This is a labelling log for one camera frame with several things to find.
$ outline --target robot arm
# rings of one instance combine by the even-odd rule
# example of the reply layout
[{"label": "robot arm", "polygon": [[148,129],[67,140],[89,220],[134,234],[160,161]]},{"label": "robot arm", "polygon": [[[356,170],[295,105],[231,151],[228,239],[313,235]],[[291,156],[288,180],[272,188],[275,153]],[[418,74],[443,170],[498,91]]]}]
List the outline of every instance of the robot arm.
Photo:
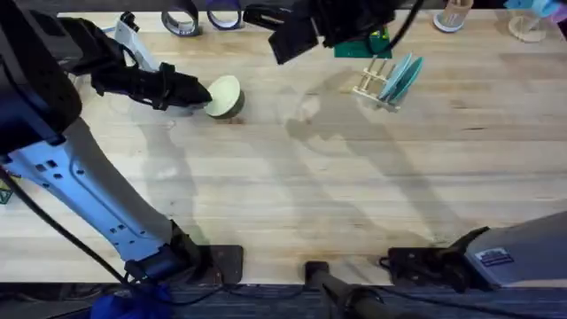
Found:
[{"label": "robot arm", "polygon": [[[127,66],[125,54],[134,61],[140,57],[91,21],[55,18],[36,11],[22,14],[61,68],[70,74],[90,74],[91,85],[100,96],[106,92],[127,95],[162,111],[170,105],[197,108],[211,102],[196,77],[177,73],[172,65],[136,62]],[[126,26],[122,20],[129,17],[133,18],[123,16],[120,22]]]},{"label": "robot arm", "polygon": [[[36,22],[47,16],[37,17],[41,18],[34,18]],[[193,282],[216,282],[216,273],[221,271],[225,283],[238,283],[242,247],[197,246],[136,193],[81,119],[80,97],[58,62],[78,74],[78,69],[104,65],[100,60],[111,61],[100,71],[104,76],[109,76],[109,69],[119,74],[120,66],[107,58],[110,54],[93,65],[85,63],[86,56],[77,60],[81,51],[77,47],[85,46],[74,46],[76,41],[65,42],[67,49],[56,52],[55,59],[33,24],[12,1],[2,2],[0,135],[9,136],[0,144],[2,166],[42,186],[73,209],[113,245],[136,280],[159,282],[184,276]],[[62,31],[43,26],[46,34],[56,37],[54,43],[62,44],[65,35],[55,30]],[[97,76],[96,68],[90,70]],[[148,75],[140,74],[143,79]]]}]

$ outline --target blue cloth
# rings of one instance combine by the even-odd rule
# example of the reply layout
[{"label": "blue cloth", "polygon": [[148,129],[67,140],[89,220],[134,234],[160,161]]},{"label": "blue cloth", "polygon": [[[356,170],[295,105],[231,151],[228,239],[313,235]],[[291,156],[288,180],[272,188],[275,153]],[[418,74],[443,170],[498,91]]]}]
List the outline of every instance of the blue cloth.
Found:
[{"label": "blue cloth", "polygon": [[[138,287],[161,300],[171,300],[166,285]],[[169,319],[171,316],[169,305],[140,292],[132,292],[132,298],[113,295],[101,297],[90,310],[90,319]]]}]

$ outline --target green object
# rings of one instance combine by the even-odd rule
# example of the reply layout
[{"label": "green object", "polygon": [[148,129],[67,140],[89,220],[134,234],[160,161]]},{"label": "green object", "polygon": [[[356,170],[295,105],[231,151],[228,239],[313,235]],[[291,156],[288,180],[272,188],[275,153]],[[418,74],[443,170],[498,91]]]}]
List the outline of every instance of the green object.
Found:
[{"label": "green object", "polygon": [[2,205],[8,204],[8,200],[10,200],[12,194],[13,191],[0,190],[0,204]]},{"label": "green object", "polygon": [[[388,28],[383,27],[370,36],[370,43],[374,51],[382,50],[390,43]],[[335,46],[335,58],[372,58],[363,40],[341,43]],[[392,58],[392,51],[378,54],[378,58]]]},{"label": "green object", "polygon": [[[17,181],[21,178],[19,175],[12,174],[8,172],[14,181]],[[13,191],[6,185],[4,182],[0,181],[0,204],[6,205],[8,204],[8,200],[12,196]]]}]

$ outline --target black bracket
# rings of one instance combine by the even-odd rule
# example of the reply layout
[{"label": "black bracket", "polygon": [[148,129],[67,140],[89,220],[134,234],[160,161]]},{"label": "black bracket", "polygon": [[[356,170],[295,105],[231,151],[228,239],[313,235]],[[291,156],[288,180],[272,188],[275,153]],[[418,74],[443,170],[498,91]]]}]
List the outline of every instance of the black bracket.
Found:
[{"label": "black bracket", "polygon": [[447,248],[399,248],[388,250],[388,257],[379,264],[390,272],[396,286],[448,286],[456,292],[468,289],[492,291],[492,287],[467,261],[468,244],[487,231],[473,230]]}]

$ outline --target sticker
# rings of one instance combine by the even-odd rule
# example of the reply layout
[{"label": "sticker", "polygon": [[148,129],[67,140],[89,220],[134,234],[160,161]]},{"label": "sticker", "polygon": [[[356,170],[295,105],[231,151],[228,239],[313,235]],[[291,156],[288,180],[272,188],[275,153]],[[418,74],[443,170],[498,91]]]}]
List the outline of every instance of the sticker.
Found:
[{"label": "sticker", "polygon": [[480,253],[475,253],[478,261],[485,267],[500,266],[503,264],[514,262],[512,256],[504,248],[488,249]]}]

